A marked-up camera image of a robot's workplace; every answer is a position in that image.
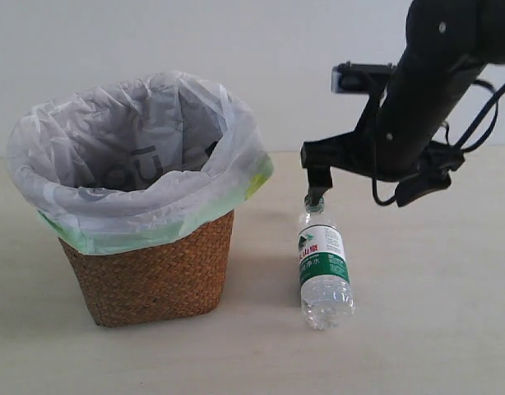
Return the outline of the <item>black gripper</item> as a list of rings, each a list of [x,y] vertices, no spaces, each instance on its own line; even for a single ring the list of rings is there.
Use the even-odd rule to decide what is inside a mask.
[[[383,166],[380,160],[387,153],[386,145],[378,145],[374,139],[380,99],[379,95],[368,97],[354,131],[302,145],[300,163],[307,170],[310,205],[317,205],[333,188],[332,168],[375,181],[399,182],[395,189],[398,207],[450,187],[448,172],[459,169],[465,159],[459,150],[440,142],[429,142],[404,169],[390,170]]]

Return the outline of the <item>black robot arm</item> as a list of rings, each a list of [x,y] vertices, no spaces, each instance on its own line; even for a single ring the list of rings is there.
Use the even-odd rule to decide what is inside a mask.
[[[447,117],[482,71],[505,66],[505,1],[414,1],[405,19],[405,49],[397,63],[345,62],[331,71],[336,94],[366,95],[353,131],[305,142],[300,163],[307,172],[309,206],[333,186],[331,170],[393,183],[378,205],[403,207],[451,185],[467,153],[480,147],[471,135],[487,115],[498,116],[505,82],[457,142],[437,142]]]

